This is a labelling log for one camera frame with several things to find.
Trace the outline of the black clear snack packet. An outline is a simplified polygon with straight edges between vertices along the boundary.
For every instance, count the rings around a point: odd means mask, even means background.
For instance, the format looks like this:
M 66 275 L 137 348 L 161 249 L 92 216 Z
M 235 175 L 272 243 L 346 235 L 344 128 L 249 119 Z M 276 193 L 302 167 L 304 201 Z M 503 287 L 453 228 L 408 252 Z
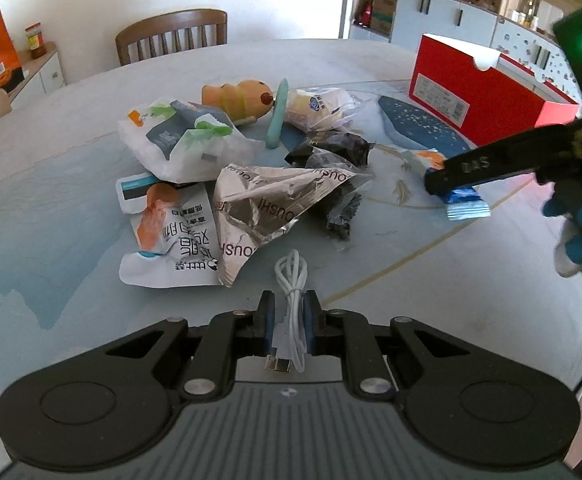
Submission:
M 309 216 L 329 235 L 347 242 L 351 223 L 361 206 L 361 188 L 370 184 L 371 174 L 346 158 L 323 148 L 313 148 L 306 161 L 308 169 L 339 169 L 353 172 L 354 177 L 337 186 L 317 204 L 309 208 Z

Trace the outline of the silver foil snack bag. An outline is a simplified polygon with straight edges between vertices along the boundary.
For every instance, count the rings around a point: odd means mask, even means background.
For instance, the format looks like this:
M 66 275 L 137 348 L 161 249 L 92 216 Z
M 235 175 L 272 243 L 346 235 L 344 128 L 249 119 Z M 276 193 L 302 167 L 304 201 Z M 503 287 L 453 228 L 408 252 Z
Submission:
M 285 235 L 309 208 L 354 177 L 353 171 L 334 167 L 230 164 L 221 169 L 213 197 L 221 284 L 233 286 L 260 247 Z

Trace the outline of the red shoe box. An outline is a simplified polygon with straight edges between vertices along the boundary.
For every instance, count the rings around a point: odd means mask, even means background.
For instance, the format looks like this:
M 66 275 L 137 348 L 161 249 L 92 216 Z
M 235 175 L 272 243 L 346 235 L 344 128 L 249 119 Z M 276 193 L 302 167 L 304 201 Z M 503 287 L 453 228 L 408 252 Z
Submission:
M 431 34 L 420 38 L 409 96 L 477 146 L 572 122 L 581 110 L 508 55 Z

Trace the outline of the blue white snack wrapper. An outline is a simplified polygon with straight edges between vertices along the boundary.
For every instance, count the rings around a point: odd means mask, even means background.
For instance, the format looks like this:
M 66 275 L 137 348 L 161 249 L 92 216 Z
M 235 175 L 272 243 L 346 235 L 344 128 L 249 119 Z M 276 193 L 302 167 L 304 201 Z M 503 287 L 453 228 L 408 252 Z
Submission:
M 446 157 L 436 150 L 402 150 L 399 152 L 404 160 L 403 167 L 413 170 L 417 176 L 424 178 L 436 170 L 442 170 Z M 445 205 L 446 215 L 451 221 L 465 221 L 488 218 L 491 208 L 475 188 L 457 188 L 439 195 Z

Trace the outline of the white orange chicken snack packet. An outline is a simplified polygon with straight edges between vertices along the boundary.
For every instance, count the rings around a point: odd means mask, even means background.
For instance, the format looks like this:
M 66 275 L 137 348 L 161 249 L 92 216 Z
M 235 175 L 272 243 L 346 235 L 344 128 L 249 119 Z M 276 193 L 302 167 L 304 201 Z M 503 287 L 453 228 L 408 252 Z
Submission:
M 138 248 L 123 255 L 118 276 L 131 286 L 218 286 L 216 224 L 203 183 L 154 184 L 141 214 L 128 214 Z

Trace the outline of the black wrapped snack packet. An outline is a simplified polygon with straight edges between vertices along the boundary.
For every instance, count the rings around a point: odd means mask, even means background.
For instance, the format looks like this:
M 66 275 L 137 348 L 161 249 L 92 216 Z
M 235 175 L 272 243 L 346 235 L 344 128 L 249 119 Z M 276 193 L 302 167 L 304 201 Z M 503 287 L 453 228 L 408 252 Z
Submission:
M 374 146 L 375 144 L 352 132 L 335 130 L 317 132 L 289 151 L 285 161 L 291 166 L 305 167 L 308 159 L 318 150 L 322 150 L 338 155 L 355 167 L 366 167 L 369 152 Z

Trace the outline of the clear wrapped pastry packet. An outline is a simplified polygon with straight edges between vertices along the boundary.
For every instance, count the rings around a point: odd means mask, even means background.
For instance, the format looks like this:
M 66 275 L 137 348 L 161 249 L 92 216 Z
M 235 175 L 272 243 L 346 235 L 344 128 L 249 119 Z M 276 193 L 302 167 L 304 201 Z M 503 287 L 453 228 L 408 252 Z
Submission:
M 292 89 L 285 122 L 304 133 L 338 130 L 361 109 L 361 100 L 343 88 Z

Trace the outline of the white teal card packet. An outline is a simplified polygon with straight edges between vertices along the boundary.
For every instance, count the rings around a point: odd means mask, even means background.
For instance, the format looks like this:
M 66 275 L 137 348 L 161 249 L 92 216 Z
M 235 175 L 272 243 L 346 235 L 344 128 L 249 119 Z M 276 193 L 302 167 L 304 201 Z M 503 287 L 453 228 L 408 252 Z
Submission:
M 118 179 L 115 191 L 123 214 L 141 214 L 147 206 L 149 188 L 157 183 L 160 180 L 149 172 Z

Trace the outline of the teal silicone stick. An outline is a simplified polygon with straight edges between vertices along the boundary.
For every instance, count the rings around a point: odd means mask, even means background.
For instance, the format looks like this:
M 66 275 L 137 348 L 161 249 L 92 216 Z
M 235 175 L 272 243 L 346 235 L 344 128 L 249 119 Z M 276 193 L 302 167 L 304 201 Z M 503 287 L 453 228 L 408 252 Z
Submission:
M 265 145 L 269 150 L 277 148 L 280 143 L 281 129 L 283 122 L 285 121 L 285 110 L 287 109 L 288 96 L 289 82 L 283 78 L 278 86 L 265 138 Z

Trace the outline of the white green tissue packet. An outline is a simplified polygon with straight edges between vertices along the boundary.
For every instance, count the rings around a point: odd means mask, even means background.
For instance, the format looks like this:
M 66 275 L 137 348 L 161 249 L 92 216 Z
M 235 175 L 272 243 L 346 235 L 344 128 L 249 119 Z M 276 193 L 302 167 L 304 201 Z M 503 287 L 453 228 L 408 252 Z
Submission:
M 117 132 L 144 169 L 175 184 L 214 181 L 228 165 L 251 165 L 265 148 L 223 110 L 167 98 L 134 107 Z

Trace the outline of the orange capybara plush toy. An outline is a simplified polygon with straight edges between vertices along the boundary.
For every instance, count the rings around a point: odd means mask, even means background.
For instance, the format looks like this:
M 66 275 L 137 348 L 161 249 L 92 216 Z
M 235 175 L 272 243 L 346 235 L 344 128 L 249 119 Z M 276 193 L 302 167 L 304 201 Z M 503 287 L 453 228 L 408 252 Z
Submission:
M 239 84 L 206 84 L 201 91 L 202 104 L 223 110 L 236 126 L 250 125 L 274 107 L 275 98 L 265 82 L 245 79 Z

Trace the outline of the white drawer cabinet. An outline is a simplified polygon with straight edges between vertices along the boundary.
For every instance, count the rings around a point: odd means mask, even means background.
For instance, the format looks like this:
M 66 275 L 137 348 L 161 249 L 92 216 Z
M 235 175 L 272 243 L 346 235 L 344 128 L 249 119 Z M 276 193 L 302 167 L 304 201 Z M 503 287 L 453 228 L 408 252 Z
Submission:
M 66 85 L 59 51 L 53 41 L 46 43 L 47 52 L 31 58 L 27 50 L 18 51 L 24 80 L 9 93 L 12 110 L 27 106 Z

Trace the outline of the brown wooden chair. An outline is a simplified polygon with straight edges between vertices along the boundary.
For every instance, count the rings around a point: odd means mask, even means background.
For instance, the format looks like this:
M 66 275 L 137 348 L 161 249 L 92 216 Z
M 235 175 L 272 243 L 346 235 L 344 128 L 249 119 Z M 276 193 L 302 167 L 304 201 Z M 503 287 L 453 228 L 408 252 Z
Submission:
M 227 44 L 228 14 L 215 9 L 174 11 L 145 18 L 115 37 L 120 65 Z

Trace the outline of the red lid jar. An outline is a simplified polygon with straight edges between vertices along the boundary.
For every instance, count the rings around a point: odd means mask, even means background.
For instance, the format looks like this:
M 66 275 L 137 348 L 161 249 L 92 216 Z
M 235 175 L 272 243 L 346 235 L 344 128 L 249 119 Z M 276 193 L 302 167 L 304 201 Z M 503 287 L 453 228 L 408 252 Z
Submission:
M 26 27 L 25 35 L 29 50 L 29 55 L 32 60 L 41 58 L 47 53 L 47 47 L 44 43 L 44 35 L 41 31 L 41 22 L 31 24 Z

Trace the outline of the white wall cabinet unit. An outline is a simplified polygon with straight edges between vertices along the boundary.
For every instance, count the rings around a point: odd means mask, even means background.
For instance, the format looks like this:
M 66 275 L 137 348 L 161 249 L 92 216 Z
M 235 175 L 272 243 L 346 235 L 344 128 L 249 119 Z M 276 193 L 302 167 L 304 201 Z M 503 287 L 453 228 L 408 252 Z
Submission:
M 582 0 L 344 0 L 340 34 L 417 51 L 425 34 L 496 49 L 576 102 L 582 93 L 553 24 Z

